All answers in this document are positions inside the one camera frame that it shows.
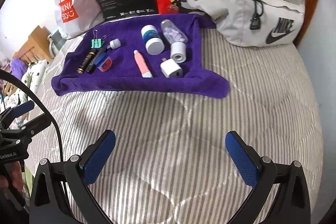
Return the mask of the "person's left hand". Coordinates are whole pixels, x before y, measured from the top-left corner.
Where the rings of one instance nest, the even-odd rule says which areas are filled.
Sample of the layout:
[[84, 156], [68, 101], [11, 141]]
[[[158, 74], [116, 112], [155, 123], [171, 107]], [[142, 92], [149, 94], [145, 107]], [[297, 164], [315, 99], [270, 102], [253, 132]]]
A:
[[26, 204], [22, 194], [23, 186], [21, 162], [1, 163], [1, 188], [8, 188], [21, 206]]

